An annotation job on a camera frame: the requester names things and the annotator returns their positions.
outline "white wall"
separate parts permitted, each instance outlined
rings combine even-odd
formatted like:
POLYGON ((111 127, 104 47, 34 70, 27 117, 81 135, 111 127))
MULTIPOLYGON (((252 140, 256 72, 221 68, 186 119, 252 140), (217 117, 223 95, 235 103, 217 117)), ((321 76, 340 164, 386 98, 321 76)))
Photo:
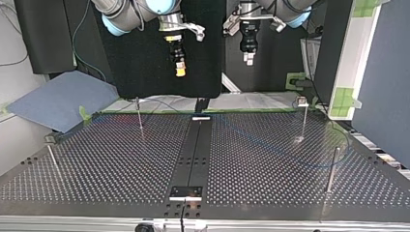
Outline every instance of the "white wall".
MULTIPOLYGON (((14 4, 13 0, 0 1, 14 4)), ((18 26, 13 12, 2 9, 18 26)), ((21 36, 0 12, 0 64, 19 61, 25 54, 21 36)), ((18 65, 0 67, 0 105, 13 102, 43 84, 45 76, 32 73, 29 59, 18 65)), ((44 145, 44 136, 50 133, 49 129, 12 114, 0 113, 0 122, 3 120, 6 121, 0 123, 0 175, 39 151, 44 145)))

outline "black panel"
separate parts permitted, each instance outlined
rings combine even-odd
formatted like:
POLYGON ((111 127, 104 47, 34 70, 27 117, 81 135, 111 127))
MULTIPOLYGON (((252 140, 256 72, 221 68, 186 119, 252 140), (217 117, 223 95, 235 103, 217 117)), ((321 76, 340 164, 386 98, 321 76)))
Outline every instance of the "black panel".
MULTIPOLYGON (((231 14, 238 4, 238 0, 228 0, 227 13, 231 14)), ((269 20, 262 21, 253 67, 244 62, 239 47, 241 33, 226 38, 226 75, 242 91, 284 91, 287 74, 304 71, 300 39, 307 35, 305 29, 287 27, 278 33, 269 26, 269 20)))
POLYGON ((15 7, 33 73, 74 70, 63 0, 15 0, 15 7))
MULTIPOLYGON (((67 19, 72 36, 79 22, 84 16, 87 3, 88 1, 64 0, 67 19)), ((103 42, 100 37, 100 31, 91 7, 84 19, 84 22, 77 31, 75 37, 75 50, 83 60, 85 60, 90 65, 100 69, 104 73, 107 82, 113 83, 111 69, 109 68, 108 61, 103 49, 103 42)), ((90 67, 85 66, 84 64, 81 64, 81 62, 79 61, 78 70, 90 74, 96 78, 102 79, 102 76, 98 72, 90 67)))
POLYGON ((329 103, 349 23, 353 0, 329 0, 314 77, 320 99, 329 103))
POLYGON ((225 1, 183 1, 182 12, 188 21, 206 28, 205 40, 186 32, 187 76, 175 76, 169 47, 155 19, 146 23, 145 31, 134 30, 117 38, 110 35, 99 16, 96 17, 105 53, 118 92, 122 98, 144 98, 152 95, 182 95, 216 98, 221 89, 222 35, 225 1))

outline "metal rod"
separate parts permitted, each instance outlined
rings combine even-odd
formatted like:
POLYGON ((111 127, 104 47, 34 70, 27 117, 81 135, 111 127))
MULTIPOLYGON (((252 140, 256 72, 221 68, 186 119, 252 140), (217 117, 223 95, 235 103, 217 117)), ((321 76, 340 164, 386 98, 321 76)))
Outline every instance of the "metal rod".
POLYGON ((135 98, 136 111, 138 112, 139 128, 142 130, 141 107, 139 106, 139 97, 135 98))
POLYGON ((52 151, 51 145, 47 145, 47 149, 51 155, 52 162, 54 163, 54 165, 57 165, 57 160, 54 157, 54 152, 52 151))
POLYGON ((305 107, 304 126, 302 127, 302 137, 305 137, 305 126, 307 124, 308 106, 305 107))
POLYGON ((335 173, 336 173, 336 160, 338 158, 338 155, 340 154, 340 148, 336 147, 335 148, 335 152, 332 158, 332 166, 331 166, 331 171, 329 173, 329 180, 328 180, 328 184, 326 186, 326 192, 327 193, 331 193, 332 192, 332 185, 333 185, 333 181, 335 179, 335 173))

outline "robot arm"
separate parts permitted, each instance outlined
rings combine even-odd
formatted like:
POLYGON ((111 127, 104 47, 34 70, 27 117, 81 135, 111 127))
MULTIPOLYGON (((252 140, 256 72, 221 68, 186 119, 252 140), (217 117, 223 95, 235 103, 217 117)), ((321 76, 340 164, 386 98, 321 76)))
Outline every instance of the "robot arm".
POLYGON ((170 55, 176 65, 176 75, 186 75, 184 31, 190 30, 202 42, 205 28, 183 21, 182 0, 92 0, 102 13, 102 22, 114 36, 122 36, 135 28, 144 30, 145 22, 160 20, 160 31, 170 44, 170 55))
POLYGON ((271 20, 271 27, 281 32, 286 25, 296 28, 301 26, 311 11, 311 5, 317 0, 242 0, 237 10, 223 24, 224 34, 233 36, 242 33, 241 51, 244 62, 253 65, 253 57, 258 49, 256 39, 260 21, 271 20))

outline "blue cable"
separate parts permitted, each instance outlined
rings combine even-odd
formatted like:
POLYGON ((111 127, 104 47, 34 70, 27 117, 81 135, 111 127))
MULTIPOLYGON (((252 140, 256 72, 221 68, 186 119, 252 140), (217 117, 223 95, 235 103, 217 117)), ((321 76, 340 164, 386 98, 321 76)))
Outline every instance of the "blue cable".
MULTIPOLYGON (((169 104, 167 104, 167 103, 165 103, 165 102, 163 102, 163 101, 153 100, 153 99, 146 99, 146 100, 147 100, 147 101, 159 102, 159 103, 164 104, 164 105, 166 105, 167 107, 173 109, 173 110, 174 110, 175 112, 177 112, 177 113, 184 113, 184 112, 182 112, 182 111, 180 111, 180 110, 178 110, 178 109, 172 107, 171 105, 169 105, 169 104)), ((210 115, 210 116, 214 116, 215 118, 221 118, 221 119, 223 120, 223 122, 224 122, 228 127, 230 127, 231 129, 233 129, 233 130, 236 131, 237 133, 241 134, 242 136, 246 137, 248 140, 252 141, 253 143, 259 144, 259 145, 263 146, 264 148, 273 151, 273 152, 276 153, 276 154, 279 154, 279 155, 282 154, 283 156, 286 156, 285 153, 284 153, 282 150, 280 150, 280 149, 278 149, 278 148, 272 146, 272 145, 269 144, 269 143, 264 142, 262 139, 260 139, 260 138, 258 138, 258 137, 256 137, 256 136, 254 136, 254 135, 252 135, 252 134, 250 134, 250 133, 248 133, 248 132, 245 132, 245 131, 243 131, 242 129, 239 129, 238 127, 236 127, 236 126, 230 124, 229 121, 226 120, 226 119, 224 119, 224 117, 223 117, 222 115, 210 115)), ((345 153, 345 155, 343 156, 343 158, 342 158, 341 160, 338 160, 338 161, 335 162, 335 163, 331 163, 331 164, 327 164, 327 165, 318 165, 318 164, 311 164, 311 163, 308 163, 308 162, 301 161, 299 158, 296 158, 296 157, 293 157, 293 156, 290 156, 290 158, 292 158, 292 159, 293 159, 294 161, 296 161, 297 163, 300 163, 300 164, 302 164, 302 165, 305 165, 305 166, 308 166, 308 167, 312 167, 312 168, 331 168, 331 167, 336 166, 336 165, 339 165, 339 164, 341 164, 343 161, 345 161, 345 160, 347 159, 347 157, 350 155, 350 142, 349 142, 349 138, 347 137, 347 135, 346 135, 343 131, 341 131, 341 130, 335 128, 335 124, 334 124, 333 121, 331 121, 331 122, 332 122, 332 129, 335 130, 335 131, 340 132, 340 133, 344 136, 344 138, 346 139, 346 142, 347 142, 346 153, 345 153)))
POLYGON ((77 35, 77 32, 78 32, 79 28, 82 26, 82 24, 83 24, 84 21, 85 21, 85 18, 86 18, 87 13, 88 13, 88 9, 90 8, 90 2, 91 2, 91 0, 88 0, 88 2, 87 2, 87 8, 85 9, 84 16, 82 17, 81 21, 79 22, 78 26, 76 27, 76 29, 75 29, 75 31, 74 31, 74 33, 73 33, 73 52, 74 52, 75 57, 76 57, 79 61, 81 61, 81 62, 82 62, 83 64, 85 64, 86 66, 92 68, 93 70, 97 71, 97 72, 102 76, 103 80, 106 82, 106 76, 105 76, 105 74, 104 74, 100 69, 98 69, 97 67, 95 67, 95 66, 93 66, 93 65, 91 65, 91 64, 89 64, 89 63, 87 63, 87 62, 85 62, 85 61, 78 55, 78 53, 76 52, 76 49, 75 49, 75 38, 76 38, 76 35, 77 35))

